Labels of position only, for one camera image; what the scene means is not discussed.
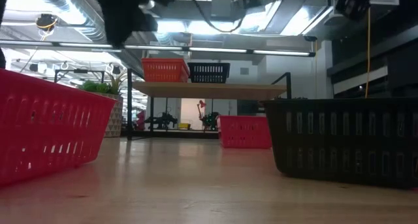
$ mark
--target red basket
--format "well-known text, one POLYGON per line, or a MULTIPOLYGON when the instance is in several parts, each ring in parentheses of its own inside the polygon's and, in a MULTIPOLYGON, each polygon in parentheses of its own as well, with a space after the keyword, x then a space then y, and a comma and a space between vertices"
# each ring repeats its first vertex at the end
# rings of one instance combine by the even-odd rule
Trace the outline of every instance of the red basket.
POLYGON ((187 82, 190 72, 180 58, 142 58, 145 81, 187 82))
POLYGON ((219 116, 217 129, 224 148, 268 149, 272 147, 266 117, 219 116))
POLYGON ((0 70, 0 185, 95 160, 114 103, 0 70))

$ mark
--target wooden surface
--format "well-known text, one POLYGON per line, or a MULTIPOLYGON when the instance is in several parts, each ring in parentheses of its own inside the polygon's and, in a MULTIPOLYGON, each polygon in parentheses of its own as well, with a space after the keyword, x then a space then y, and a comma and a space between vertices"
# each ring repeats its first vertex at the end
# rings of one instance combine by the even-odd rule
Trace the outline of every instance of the wooden surface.
POLYGON ((286 92, 281 85, 194 84, 172 82, 134 82, 133 88, 150 97, 199 99, 270 100, 286 92))
POLYGON ((417 223, 418 193, 282 176, 271 150, 105 139, 98 160, 0 189, 4 224, 417 223))

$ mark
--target plastic basket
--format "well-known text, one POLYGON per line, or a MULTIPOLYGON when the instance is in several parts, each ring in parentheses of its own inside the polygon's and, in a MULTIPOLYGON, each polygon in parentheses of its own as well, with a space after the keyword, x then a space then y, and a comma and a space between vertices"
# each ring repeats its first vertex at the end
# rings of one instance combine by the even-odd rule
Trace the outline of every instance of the plastic basket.
POLYGON ((188 63, 192 83, 224 84, 229 77, 229 63, 188 63))
POLYGON ((145 81, 187 82, 189 69, 180 58, 142 58, 145 81))
POLYGON ((96 159, 115 100, 0 70, 0 185, 96 159))
POLYGON ((418 99, 280 100, 264 105, 281 172, 418 187, 418 99))
POLYGON ((259 116, 218 116, 217 130, 224 148, 272 147, 267 119, 259 116))

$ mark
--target wooden shelf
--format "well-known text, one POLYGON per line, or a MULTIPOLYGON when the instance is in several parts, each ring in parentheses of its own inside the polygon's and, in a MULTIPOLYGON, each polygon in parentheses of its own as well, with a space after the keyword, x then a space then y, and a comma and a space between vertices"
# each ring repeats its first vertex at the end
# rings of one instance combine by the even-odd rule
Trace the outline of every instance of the wooden shelf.
POLYGON ((281 85, 195 84, 173 82, 134 82, 133 88, 150 97, 269 100, 286 92, 281 85))

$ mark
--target black basket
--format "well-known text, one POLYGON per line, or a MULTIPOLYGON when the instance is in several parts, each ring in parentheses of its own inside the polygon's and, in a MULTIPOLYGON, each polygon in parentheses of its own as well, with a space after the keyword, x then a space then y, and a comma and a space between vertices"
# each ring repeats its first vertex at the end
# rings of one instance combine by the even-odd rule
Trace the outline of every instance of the black basket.
POLYGON ((188 63, 192 83, 224 84, 229 77, 230 63, 188 63))
POLYGON ((284 174, 418 187, 418 99, 265 101, 284 174))

